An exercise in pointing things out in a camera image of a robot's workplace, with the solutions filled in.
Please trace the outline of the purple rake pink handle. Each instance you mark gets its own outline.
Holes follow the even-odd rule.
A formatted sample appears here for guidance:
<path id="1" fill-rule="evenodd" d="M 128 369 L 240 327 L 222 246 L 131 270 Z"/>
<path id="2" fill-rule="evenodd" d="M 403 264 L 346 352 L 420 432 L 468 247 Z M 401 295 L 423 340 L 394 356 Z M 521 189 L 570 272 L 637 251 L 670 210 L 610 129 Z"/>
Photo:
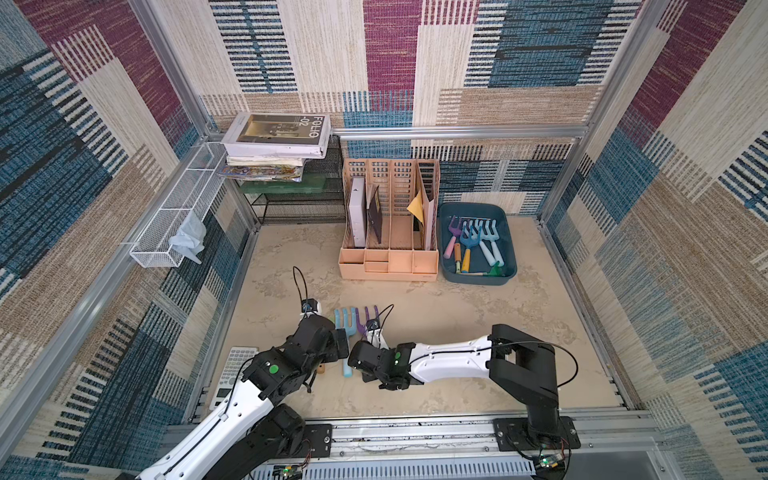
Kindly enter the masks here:
<path id="1" fill-rule="evenodd" d="M 366 338 L 370 332 L 380 329 L 380 311 L 377 305 L 355 308 L 355 322 L 358 333 Z"/>

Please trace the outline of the light blue fork rake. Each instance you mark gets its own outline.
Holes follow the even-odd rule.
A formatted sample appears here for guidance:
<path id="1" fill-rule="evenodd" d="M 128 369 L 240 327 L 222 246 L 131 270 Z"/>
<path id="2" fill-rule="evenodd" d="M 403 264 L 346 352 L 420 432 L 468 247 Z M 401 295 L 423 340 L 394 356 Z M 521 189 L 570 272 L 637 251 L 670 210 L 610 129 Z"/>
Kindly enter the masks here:
<path id="1" fill-rule="evenodd" d="M 479 236 L 479 246 L 480 249 L 490 267 L 494 267 L 496 265 L 496 258 L 492 254 L 491 250 L 486 244 L 487 235 L 484 231 L 484 222 L 481 219 L 475 219 L 474 220 L 474 227 L 475 230 L 478 233 Z"/>

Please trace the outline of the blue rake yellow handle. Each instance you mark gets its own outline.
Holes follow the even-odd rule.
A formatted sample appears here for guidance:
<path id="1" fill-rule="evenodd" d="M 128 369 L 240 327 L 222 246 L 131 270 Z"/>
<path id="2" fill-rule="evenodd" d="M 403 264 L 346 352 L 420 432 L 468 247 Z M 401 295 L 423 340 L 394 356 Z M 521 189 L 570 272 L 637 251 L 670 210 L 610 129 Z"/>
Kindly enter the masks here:
<path id="1" fill-rule="evenodd" d="M 471 251 L 479 244 L 479 233 L 470 221 L 464 221 L 462 224 L 462 233 L 460 243 L 464 246 L 464 253 L 461 261 L 461 273 L 468 273 L 471 263 Z"/>

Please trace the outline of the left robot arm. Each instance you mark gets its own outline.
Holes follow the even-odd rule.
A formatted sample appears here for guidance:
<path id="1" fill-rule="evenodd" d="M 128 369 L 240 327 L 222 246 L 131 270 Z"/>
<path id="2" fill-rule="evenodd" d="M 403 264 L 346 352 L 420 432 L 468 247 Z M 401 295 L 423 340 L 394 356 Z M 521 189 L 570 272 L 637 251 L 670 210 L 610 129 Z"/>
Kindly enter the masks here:
<path id="1" fill-rule="evenodd" d="M 301 451 L 304 419 L 282 401 L 310 388 L 317 368 L 349 355 L 344 329 L 312 314 L 277 347 L 257 353 L 228 397 L 140 479 L 241 479 L 283 451 Z"/>

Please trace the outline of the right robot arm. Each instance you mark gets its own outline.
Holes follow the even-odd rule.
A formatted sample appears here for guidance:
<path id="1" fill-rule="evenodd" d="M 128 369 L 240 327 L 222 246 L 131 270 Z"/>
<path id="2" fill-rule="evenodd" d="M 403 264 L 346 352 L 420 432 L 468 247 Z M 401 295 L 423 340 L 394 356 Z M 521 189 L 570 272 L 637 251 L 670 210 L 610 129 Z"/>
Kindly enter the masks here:
<path id="1" fill-rule="evenodd" d="M 493 382 L 526 407 L 525 418 L 494 422 L 501 451 L 561 450 L 581 447 L 573 420 L 560 413 L 557 346 L 506 324 L 467 342 L 428 345 L 401 343 L 388 348 L 376 337 L 352 348 L 348 365 L 366 382 L 384 390 L 454 378 Z"/>

